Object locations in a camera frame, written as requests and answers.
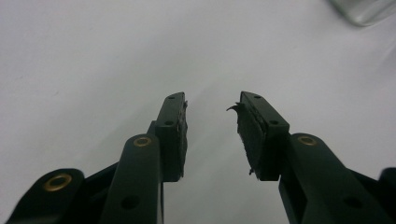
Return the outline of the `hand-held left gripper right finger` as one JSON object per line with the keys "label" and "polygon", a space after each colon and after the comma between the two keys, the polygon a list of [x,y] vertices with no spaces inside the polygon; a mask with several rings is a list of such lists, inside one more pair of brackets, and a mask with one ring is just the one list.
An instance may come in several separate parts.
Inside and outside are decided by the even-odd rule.
{"label": "hand-held left gripper right finger", "polygon": [[290,125],[260,95],[243,91],[237,113],[250,172],[277,181],[290,224],[393,224],[393,169],[378,179],[345,165],[318,137]]}

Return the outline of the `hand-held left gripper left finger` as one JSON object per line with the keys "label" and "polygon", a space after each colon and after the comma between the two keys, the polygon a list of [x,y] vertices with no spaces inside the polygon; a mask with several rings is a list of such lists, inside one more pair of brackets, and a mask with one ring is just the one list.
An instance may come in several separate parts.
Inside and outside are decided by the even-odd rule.
{"label": "hand-held left gripper left finger", "polygon": [[183,92],[167,96],[148,131],[127,140],[100,224],[163,224],[163,184],[184,175],[186,108]]}

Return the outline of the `clear plastic object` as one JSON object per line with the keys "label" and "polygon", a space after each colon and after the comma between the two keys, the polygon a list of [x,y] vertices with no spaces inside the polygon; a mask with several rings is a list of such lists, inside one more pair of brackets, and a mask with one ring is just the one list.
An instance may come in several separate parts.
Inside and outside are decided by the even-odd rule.
{"label": "clear plastic object", "polygon": [[396,14],[396,0],[329,0],[353,25],[374,25]]}

